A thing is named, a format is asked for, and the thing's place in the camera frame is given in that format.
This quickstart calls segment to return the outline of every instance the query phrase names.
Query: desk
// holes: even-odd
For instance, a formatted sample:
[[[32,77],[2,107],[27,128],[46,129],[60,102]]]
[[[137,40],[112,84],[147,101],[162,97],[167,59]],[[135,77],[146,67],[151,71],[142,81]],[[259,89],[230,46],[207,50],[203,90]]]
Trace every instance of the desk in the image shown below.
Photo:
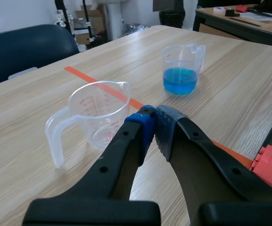
[[[272,22],[262,22],[242,17],[238,17],[238,19],[258,24],[261,27],[231,20],[224,13],[214,13],[213,8],[200,8],[196,10],[193,30],[199,31],[200,24],[204,24],[243,40],[272,45]]]
[[[169,94],[162,84],[161,50],[189,43],[207,45],[198,86],[185,97]],[[251,159],[272,127],[272,46],[165,26],[117,39],[0,83],[0,226],[20,225],[32,199],[64,192],[101,154],[73,126],[63,135],[65,167],[56,169],[52,162],[46,121],[86,84],[66,66],[98,80],[130,82],[134,99],[177,108],[211,139]],[[155,141],[131,199],[157,202],[163,225],[189,224],[179,182]]]

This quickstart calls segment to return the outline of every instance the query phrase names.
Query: gray gripper pad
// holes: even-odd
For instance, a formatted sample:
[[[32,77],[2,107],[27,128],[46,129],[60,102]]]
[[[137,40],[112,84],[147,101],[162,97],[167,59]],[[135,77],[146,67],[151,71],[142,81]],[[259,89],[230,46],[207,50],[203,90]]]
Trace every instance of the gray gripper pad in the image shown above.
[[[175,124],[181,118],[187,115],[179,112],[173,107],[160,105],[156,108],[157,126],[155,130],[155,138],[161,153],[169,161],[170,151],[174,136]]]

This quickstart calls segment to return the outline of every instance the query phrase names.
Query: wooden table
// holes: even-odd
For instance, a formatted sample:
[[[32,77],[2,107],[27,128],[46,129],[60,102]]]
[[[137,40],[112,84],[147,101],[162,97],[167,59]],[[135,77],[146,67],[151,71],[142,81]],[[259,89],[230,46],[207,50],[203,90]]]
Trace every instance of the wooden table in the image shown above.
[[[207,45],[198,86],[188,96],[169,94],[162,84],[160,51],[190,43]],[[56,169],[52,162],[46,121],[86,84],[66,66],[98,80],[130,82],[134,99],[177,108],[211,139],[251,159],[272,126],[272,46],[165,26],[112,41],[0,83],[0,226],[20,225],[32,199],[64,192],[101,154],[73,126],[63,135],[65,167]],[[155,141],[131,199],[157,202],[163,225],[189,223],[178,180]]]
[[[260,25],[260,27],[231,20],[229,17],[225,16],[225,13],[214,12],[213,8],[200,8],[196,10],[196,19],[193,30],[202,31],[202,26],[203,29],[207,29],[205,26],[208,26],[208,29],[214,28],[217,29],[218,32],[225,32],[228,35],[233,35],[243,40],[272,45],[272,22],[257,21],[243,17],[236,18]]]

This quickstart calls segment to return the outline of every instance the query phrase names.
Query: measuring cup handle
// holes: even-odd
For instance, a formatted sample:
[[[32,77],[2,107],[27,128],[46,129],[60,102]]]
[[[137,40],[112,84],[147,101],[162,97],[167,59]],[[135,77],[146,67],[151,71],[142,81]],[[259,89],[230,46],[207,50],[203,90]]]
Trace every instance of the measuring cup handle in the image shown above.
[[[79,121],[77,115],[70,116],[68,107],[52,115],[45,128],[46,137],[48,139],[50,152],[53,162],[57,168],[64,163],[64,155],[62,149],[61,134],[63,129]]]

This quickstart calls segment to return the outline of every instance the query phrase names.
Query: chair backrest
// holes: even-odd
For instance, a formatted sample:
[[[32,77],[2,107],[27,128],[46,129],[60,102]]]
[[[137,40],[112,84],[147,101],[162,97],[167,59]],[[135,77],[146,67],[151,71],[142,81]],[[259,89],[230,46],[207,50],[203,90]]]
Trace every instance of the chair backrest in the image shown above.
[[[198,6],[203,8],[217,6],[235,6],[246,4],[259,4],[260,0],[198,0]]]
[[[45,24],[0,33],[0,82],[77,53],[74,38],[60,26]]]

